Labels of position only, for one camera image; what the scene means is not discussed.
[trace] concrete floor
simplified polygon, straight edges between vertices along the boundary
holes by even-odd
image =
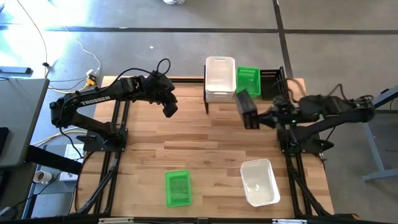
[[[278,28],[272,0],[186,0],[185,4],[178,6],[168,6],[161,0],[20,1],[42,28]],[[285,29],[398,29],[398,1],[395,0],[279,0],[279,6]],[[0,25],[8,24],[26,26],[10,25],[8,30],[0,31],[0,62],[32,67],[32,77],[43,77],[44,71],[40,64],[44,61],[44,49],[40,37],[15,1],[6,1],[6,6],[0,13]],[[49,78],[79,78],[87,70],[96,68],[96,61],[82,52],[72,37],[97,55],[103,64],[103,75],[117,75],[129,67],[153,70],[164,57],[172,61],[169,74],[173,76],[202,75],[203,64],[210,55],[232,56],[237,65],[263,69],[275,69],[284,65],[278,33],[102,31],[104,32],[43,32],[49,52],[48,62],[53,65]],[[365,94],[377,96],[384,89],[398,85],[398,35],[285,36],[293,76],[305,79],[309,94],[325,94],[337,83],[342,83],[348,97]],[[75,82],[53,85],[67,88],[74,84]],[[48,91],[39,118],[48,122],[36,127],[32,142],[57,133],[50,124],[47,105],[60,96],[61,94]],[[393,108],[398,108],[398,100]],[[82,111],[89,116],[93,112],[94,107]],[[396,132],[389,133],[392,139]],[[327,134],[328,132],[321,133],[321,137],[326,137]],[[335,148],[325,153],[328,158],[326,174],[335,212],[357,213],[365,220],[397,222],[398,177],[367,184],[361,180],[363,174],[376,171],[362,125],[339,126],[331,140],[335,143]],[[65,143],[67,139],[51,142]],[[386,147],[397,146],[391,141]],[[386,166],[398,166],[397,152],[389,152],[385,157],[390,158],[386,161]],[[40,209],[40,206],[49,202],[68,205],[70,197],[46,195],[38,198],[34,215],[58,215]]]

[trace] cable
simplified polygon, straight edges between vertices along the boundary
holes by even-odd
[[[51,89],[51,90],[53,90],[53,91],[56,91],[57,93],[63,93],[63,94],[74,93],[74,92],[76,92],[76,91],[83,91],[83,90],[84,90],[85,88],[87,88],[87,87],[88,87],[88,85],[86,84],[86,85],[84,85],[83,88],[81,88],[81,89],[79,89],[79,90],[75,90],[75,91],[61,91],[61,89],[58,90],[58,89],[53,88],[52,86],[49,85],[49,89]]]
[[[294,83],[296,83],[296,85],[297,85],[298,88],[300,89],[301,94],[302,94],[303,96],[306,95],[306,94],[305,94],[305,91],[304,91],[304,88],[303,88],[303,86],[301,85],[301,83],[300,83],[299,81],[295,80],[294,78],[284,78],[284,79],[282,79],[282,80],[278,80],[278,81],[276,81],[274,84],[272,84],[272,87],[274,87],[276,84],[278,84],[278,83],[280,83],[280,82],[283,82],[283,81],[286,81],[286,80],[291,80],[291,81],[293,81]]]
[[[331,134],[334,132],[335,129],[336,129],[336,127],[333,127],[333,129],[330,131],[328,137],[326,138],[326,141],[329,140]]]
[[[78,191],[79,191],[79,180],[80,180],[80,176],[81,173],[83,172],[83,166],[85,165],[85,162],[88,160],[88,158],[90,158],[90,156],[93,154],[94,152],[89,152],[86,156],[86,159],[83,160],[83,162],[81,163],[81,169],[80,169],[80,173],[77,176],[77,181],[76,181],[76,190],[75,190],[75,212],[77,212],[77,204],[78,204]]]
[[[52,89],[52,90],[71,90],[71,89],[74,89],[76,86],[78,86],[79,84],[81,84],[83,81],[86,81],[86,80],[82,80],[82,81],[80,81],[80,82],[78,82],[76,85],[74,85],[73,87],[71,87],[71,88],[63,88],[63,89],[58,89],[58,88],[50,88],[50,89]]]
[[[39,32],[39,34],[40,34],[40,37],[42,38],[43,45],[44,45],[44,51],[45,51],[45,62],[44,62],[44,63],[45,63],[45,64],[48,64],[48,63],[47,63],[47,60],[48,60],[47,46],[46,46],[46,44],[45,44],[43,35],[42,35],[40,29],[37,27],[36,23],[33,21],[33,19],[31,18],[31,16],[29,15],[29,13],[28,13],[28,12],[26,11],[26,9],[24,8],[24,6],[19,2],[19,0],[17,0],[17,2],[18,2],[18,4],[21,6],[21,8],[25,11],[25,13],[26,13],[26,15],[29,17],[30,21],[32,21],[33,25],[34,25],[34,26],[36,27],[36,29],[37,29],[37,32]],[[46,76],[47,76],[47,67],[44,66],[44,77],[46,77]]]
[[[5,77],[0,77],[3,78],[3,80],[0,81],[9,81],[9,80],[20,80],[20,79],[25,79],[25,78],[5,78]]]
[[[103,92],[103,91],[106,91],[108,88],[111,88],[111,86],[113,86],[113,85],[116,83],[116,81],[118,81],[119,78],[120,78],[122,75],[124,75],[126,72],[132,71],[132,70],[142,71],[142,72],[148,73],[149,75],[152,75],[152,72],[148,72],[147,70],[144,70],[144,69],[141,69],[141,68],[129,68],[129,69],[126,69],[125,71],[123,71],[122,73],[120,73],[120,74],[115,78],[115,80],[113,80],[113,82],[112,82],[110,85],[108,85],[107,87],[103,88],[103,89],[100,90],[99,92]]]
[[[69,139],[70,144],[72,145],[72,147],[76,150],[76,152],[77,152],[77,153],[79,154],[79,156],[81,157],[81,153],[80,153],[80,151],[75,147],[72,138],[70,138],[69,136],[67,136],[67,135],[62,131],[62,127],[60,127],[60,133],[61,133],[63,136],[65,136],[65,137],[67,137],[67,138]]]
[[[319,160],[321,160],[322,165],[323,165],[323,170],[326,170],[325,161],[327,161],[327,159],[322,158],[322,156],[320,155],[320,153],[314,153],[314,154],[319,158]]]
[[[81,78],[72,79],[72,80],[50,80],[50,82],[70,82],[70,81],[78,81],[78,80],[82,80],[82,79],[86,79],[86,78],[87,78],[87,76],[81,77]]]
[[[68,130],[65,130],[64,133],[65,134],[69,134],[69,133],[87,133],[87,131],[70,131],[71,129],[76,129],[76,128],[79,128],[79,127],[70,128]],[[47,137],[47,138],[45,138],[45,139],[43,139],[41,141],[35,142],[32,145],[36,145],[37,144],[36,147],[39,147],[39,146],[43,145],[44,143],[48,142],[49,140],[51,140],[51,139],[53,139],[55,137],[61,136],[61,135],[62,135],[61,133],[54,134],[53,136],[50,136],[50,137]]]
[[[298,101],[294,99],[294,92],[291,89],[288,89],[288,91],[290,93],[290,99],[292,99],[293,103],[298,103]]]
[[[66,26],[63,26],[63,28],[65,28],[65,30],[66,30],[68,33],[70,33],[70,31],[68,30],[68,28],[67,28]],[[98,60],[98,58],[97,58],[97,56],[96,56],[95,54],[93,54],[93,53],[89,52],[88,50],[86,50],[86,49],[84,48],[83,44],[82,44],[80,41],[76,40],[76,38],[74,38],[74,37],[73,37],[73,39],[75,40],[75,42],[77,42],[77,43],[80,45],[81,49],[82,49],[84,52],[86,52],[86,53],[92,55],[92,56],[95,58],[95,60],[98,62],[97,71],[95,71],[95,73],[94,73],[94,74],[96,75],[96,74],[101,70],[101,68],[102,68],[100,60]]]
[[[157,66],[156,66],[156,72],[157,72],[157,73],[159,72],[160,64],[161,64],[162,62],[164,62],[164,61],[168,61],[168,62],[169,62],[169,67],[167,68],[166,72],[162,73],[160,76],[166,75],[167,72],[169,72],[170,67],[172,66],[172,63],[171,63],[170,59],[168,59],[168,58],[163,58],[162,60],[160,60],[160,62],[159,62],[159,63],[157,64]]]
[[[341,93],[341,96],[343,97],[343,99],[344,99],[344,100],[347,100],[347,97],[344,95],[343,84],[341,84],[341,83],[337,84],[337,85],[331,90],[331,92],[330,92],[329,94],[327,94],[327,96],[332,95],[332,94],[337,90],[338,87],[340,87],[340,93]]]

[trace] white box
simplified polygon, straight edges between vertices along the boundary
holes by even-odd
[[[235,59],[232,57],[206,58],[206,99],[228,101],[236,90]]]
[[[278,203],[280,195],[268,159],[246,161],[241,166],[246,200],[254,207]]]

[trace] desk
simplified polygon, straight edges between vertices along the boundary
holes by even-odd
[[[9,128],[1,168],[24,161],[49,83],[48,79],[0,81],[0,127]]]
[[[115,77],[104,77],[108,86]],[[210,103],[205,112],[202,83],[176,83],[178,111],[166,118],[162,107],[137,101],[130,106],[129,137],[122,153],[111,215],[114,217],[229,217],[292,218],[292,199],[285,157],[280,153],[276,132],[245,130],[234,103]],[[294,98],[301,95],[289,82]],[[270,101],[256,100],[260,111]],[[95,119],[111,121],[113,101],[96,107]],[[98,185],[104,153],[95,152],[86,161],[78,186],[81,207]],[[281,195],[279,203],[252,207],[244,196],[242,162],[267,158],[271,161]],[[333,213],[325,171],[319,158],[303,155],[307,184],[324,208]],[[167,208],[165,172],[188,169],[192,205]],[[302,193],[298,190],[303,210]]]

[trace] black floor stripe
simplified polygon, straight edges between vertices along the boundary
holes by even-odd
[[[17,24],[0,25],[0,30],[21,26]],[[181,32],[181,33],[245,33],[277,34],[277,29],[242,29],[242,28],[135,28],[135,27],[83,27],[66,26],[70,32]],[[46,27],[46,31],[66,32],[63,26]]]
[[[286,36],[284,32],[284,25],[282,22],[282,16],[280,15],[279,3],[278,0],[272,0],[272,2],[274,3],[276,24],[278,25],[278,34],[280,40],[280,47],[282,48],[282,57],[285,63],[286,77],[293,78],[292,64],[290,63],[289,51],[287,50]]]
[[[24,24],[0,24],[0,30],[13,27],[20,28]],[[279,29],[246,29],[246,28],[137,28],[137,27],[86,27],[67,26],[70,32],[209,32],[209,33],[248,33],[278,34]],[[46,31],[66,32],[64,26],[46,27]],[[327,30],[327,29],[283,29],[285,34],[341,34],[341,35],[398,35],[398,30]]]
[[[398,35],[398,30],[285,29],[285,34]]]

